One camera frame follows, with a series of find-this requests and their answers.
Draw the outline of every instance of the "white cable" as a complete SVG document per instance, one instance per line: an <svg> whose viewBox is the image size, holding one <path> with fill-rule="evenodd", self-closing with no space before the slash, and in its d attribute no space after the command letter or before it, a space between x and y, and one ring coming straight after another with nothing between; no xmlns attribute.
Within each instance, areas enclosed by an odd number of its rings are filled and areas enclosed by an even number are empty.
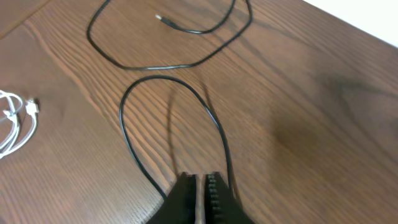
<svg viewBox="0 0 398 224"><path fill-rule="evenodd" d="M0 143L0 159L21 148L33 136L37 128L36 114L39 112L39 107L37 106L37 104L34 102L33 99L28 100L26 102L27 104L25 106L25 109L27 114L29 114L32 117L32 126L30 127L29 132L22 138L22 140L15 145L19 137L19 131L21 129L17 114L19 110L21 110L23 102L20 96L0 90L0 98L4 97L7 98L8 100L10 111L4 110L3 112L6 115L5 119L9 119L12 122L12 128L7 138L3 140L2 143ZM12 102L11 99L12 97L16 98L19 101L20 107L18 109L15 109L14 103Z"/></svg>

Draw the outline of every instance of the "black cable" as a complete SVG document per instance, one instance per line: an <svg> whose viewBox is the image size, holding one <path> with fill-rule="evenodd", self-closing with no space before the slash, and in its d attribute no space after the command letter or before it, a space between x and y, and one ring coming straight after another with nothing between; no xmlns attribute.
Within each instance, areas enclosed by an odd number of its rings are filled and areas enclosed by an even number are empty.
<svg viewBox="0 0 398 224"><path fill-rule="evenodd" d="M166 17L156 15L156 18L160 19L160 21L162 21L164 24L168 25L169 27L179 30L179 31L182 31L182 32L188 32L191 34L208 34L208 33L213 32L214 30L217 30L218 28L220 28L220 26L222 26L226 22L226 20L228 19L229 15L231 14L231 12L234 8L235 1L236 0L232 0L231 6L229 7L228 11L226 12L224 18L219 23L217 23L213 28L210 28L208 30L184 29Z"/></svg>
<svg viewBox="0 0 398 224"><path fill-rule="evenodd" d="M230 38L229 40L227 40L223 45L221 45L220 47L218 47L215 51L213 51L211 54L207 55L206 57L202 58L201 60L197 61L197 62L193 62L193 63L188 63L188 64L181 64L181 65L167 65L167 66L152 66L152 67L131 67L131 66L126 66L126 65L122 65L121 63L119 63L116 59L112 58L111 56L109 56L107 53L105 53L95 42L94 40L91 38L91 29L93 27L93 24L95 22L95 20L98 18L98 16L101 14L101 12L104 10L104 8L109 4L111 0L105 0L105 2L99 7L99 9L95 12L93 18L91 19L90 23L88 24L87 27L87 31L86 31L86 37L88 42L94 47L94 49L101 54L106 60L108 60L109 62L111 62L113 65L124 69L124 70L132 70L132 71L137 71L137 70L165 70L165 69L174 69L174 68L191 68L191 67L195 67L197 65L200 65L203 62L206 62L207 60L209 60L210 58L212 58L212 56L214 56L215 54L217 54L219 51L221 51L223 48L225 48L226 46L228 46L228 44L230 44L233 40L235 40L236 38L238 38L251 24L252 20L253 20L253 12L251 9L251 4L249 0L244 0L246 2L246 4L248 5L248 11L249 11L249 20L247 21L247 23L244 25L244 27L239 30L232 38Z"/></svg>
<svg viewBox="0 0 398 224"><path fill-rule="evenodd" d="M203 98L199 95L198 92L196 92L190 85L185 83L184 81L170 77L170 76L165 76L165 75L150 75L148 77L143 77L135 81L133 84L127 88L127 90L124 92L123 97L121 98L120 106L119 106L119 122L120 122L120 128L124 137L124 140L127 144L127 147L130 150L131 156L134 158L134 160L137 162L138 167L142 171L142 173L147 177L149 182L155 187L155 189L160 193L160 195L163 197L163 199L166 198L166 194L163 192L163 190L160 188L160 186L156 183L156 181L150 176L148 171L145 169L145 167L142 165L141 161L137 157L136 152L132 148L132 144L130 142L129 136L127 135L126 128L124 127L124 118L123 118L123 111L124 111L124 105L126 104L126 100L132 89L134 89L138 84L148 81L148 80L155 80L155 79L161 79L161 80L170 80L173 82L177 82L185 87L187 87L195 96L198 98L199 102L202 104L202 106L206 109L207 113L210 115L212 118L213 122L216 124L216 127L218 129L218 132L220 133L221 140L223 142L224 146L224 151L225 151L225 160L226 160L226 170L227 170L227 176L228 176L228 187L233 194L233 174L232 174L232 162L231 162L231 154L229 153L229 147L228 147L228 142L225 136L225 132L223 127L221 126L220 121L218 118L213 114L213 112L210 110L209 106L206 104L206 102L203 100Z"/></svg>

